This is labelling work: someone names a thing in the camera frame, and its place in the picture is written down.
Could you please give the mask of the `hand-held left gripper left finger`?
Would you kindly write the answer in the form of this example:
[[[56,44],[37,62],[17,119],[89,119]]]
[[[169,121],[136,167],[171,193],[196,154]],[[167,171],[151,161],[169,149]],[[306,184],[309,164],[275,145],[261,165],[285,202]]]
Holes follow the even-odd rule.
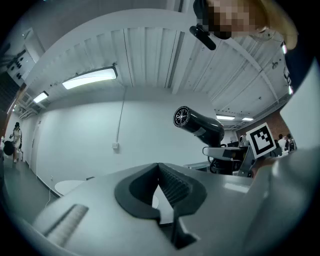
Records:
[[[114,190],[149,164],[98,176],[51,203],[32,226],[63,255],[172,256],[175,247],[153,219],[128,214]]]

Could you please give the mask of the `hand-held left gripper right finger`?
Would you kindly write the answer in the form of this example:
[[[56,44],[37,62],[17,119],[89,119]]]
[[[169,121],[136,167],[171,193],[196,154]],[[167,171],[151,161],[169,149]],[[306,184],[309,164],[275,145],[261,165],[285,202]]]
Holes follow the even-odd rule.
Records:
[[[170,241],[161,256],[246,256],[245,199],[252,179],[159,163],[160,188],[173,206]]]

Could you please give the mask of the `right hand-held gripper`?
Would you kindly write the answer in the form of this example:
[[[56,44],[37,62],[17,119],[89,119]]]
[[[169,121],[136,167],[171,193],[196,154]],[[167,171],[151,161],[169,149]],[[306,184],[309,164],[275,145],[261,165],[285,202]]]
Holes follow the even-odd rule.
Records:
[[[266,158],[277,157],[277,145],[267,123],[242,135],[238,147],[204,147],[202,153],[213,159],[232,161],[234,176],[252,178],[253,169]]]

